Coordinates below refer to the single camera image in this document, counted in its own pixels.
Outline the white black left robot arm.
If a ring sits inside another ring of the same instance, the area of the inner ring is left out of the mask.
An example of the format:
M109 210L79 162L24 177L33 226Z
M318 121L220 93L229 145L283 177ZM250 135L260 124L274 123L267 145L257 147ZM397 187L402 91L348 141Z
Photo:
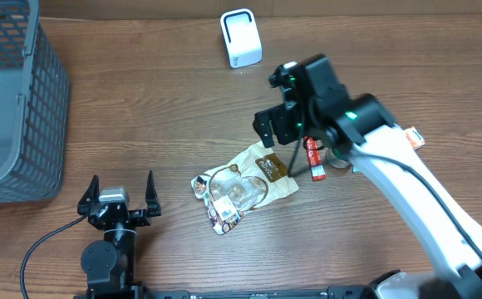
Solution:
M152 298L143 282L135 280L137 232L161 215L153 173L148 173L143 209L130 209L124 187L100 188L94 176L77 205L77 212L103 239L90 243L81 255L86 274L86 298Z

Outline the orange small carton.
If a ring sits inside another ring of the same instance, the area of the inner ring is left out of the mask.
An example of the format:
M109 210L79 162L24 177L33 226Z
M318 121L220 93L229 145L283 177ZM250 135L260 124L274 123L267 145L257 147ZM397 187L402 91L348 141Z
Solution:
M417 150L425 145L425 139L419 133L416 127L412 126L407 129L404 129L404 132L406 134L406 138L408 139L409 143L411 144L411 147L414 150Z

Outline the green lid jar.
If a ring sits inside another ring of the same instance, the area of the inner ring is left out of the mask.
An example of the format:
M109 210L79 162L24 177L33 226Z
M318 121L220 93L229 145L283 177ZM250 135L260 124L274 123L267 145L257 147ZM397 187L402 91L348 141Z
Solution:
M326 162L335 169L346 169L351 163L344 159L339 159L332 149L328 149L325 153Z

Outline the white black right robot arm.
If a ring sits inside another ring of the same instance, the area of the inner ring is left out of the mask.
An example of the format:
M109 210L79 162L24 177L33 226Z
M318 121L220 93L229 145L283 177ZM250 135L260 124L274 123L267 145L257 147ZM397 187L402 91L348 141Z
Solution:
M350 97L323 54L278 66L268 82L283 103L254 116L263 145L320 140L377 186L430 260L432 273L389 272L361 296L482 298L482 226L425 166L395 116L371 94Z

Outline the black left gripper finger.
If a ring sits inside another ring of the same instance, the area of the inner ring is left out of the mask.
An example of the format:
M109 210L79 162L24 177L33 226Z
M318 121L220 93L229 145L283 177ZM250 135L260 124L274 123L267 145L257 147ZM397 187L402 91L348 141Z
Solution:
M149 217L158 217L161 215L161 206L155 190L155 182L153 172L151 170L148 173L146 183L145 202L147 205L147 214Z
M93 205L99 201L99 192L99 177L95 174L78 202L77 213L79 215L88 215L91 212Z

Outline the red snack stick packet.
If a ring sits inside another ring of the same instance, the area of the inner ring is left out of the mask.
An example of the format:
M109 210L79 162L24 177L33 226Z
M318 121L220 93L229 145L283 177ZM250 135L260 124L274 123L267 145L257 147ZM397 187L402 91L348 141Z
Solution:
M307 154L307 161L312 175L312 181L323 181L327 178L327 174L323 167L322 157L317 141L311 137L304 138L304 149Z

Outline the beige nut snack pouch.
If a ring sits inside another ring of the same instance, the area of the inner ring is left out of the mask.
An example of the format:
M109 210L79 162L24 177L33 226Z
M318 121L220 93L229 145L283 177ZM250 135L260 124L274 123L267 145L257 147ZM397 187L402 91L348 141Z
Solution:
M190 185L195 197L204 201L218 235L231 231L247 214L299 190L286 165L261 141L227 164L196 176Z

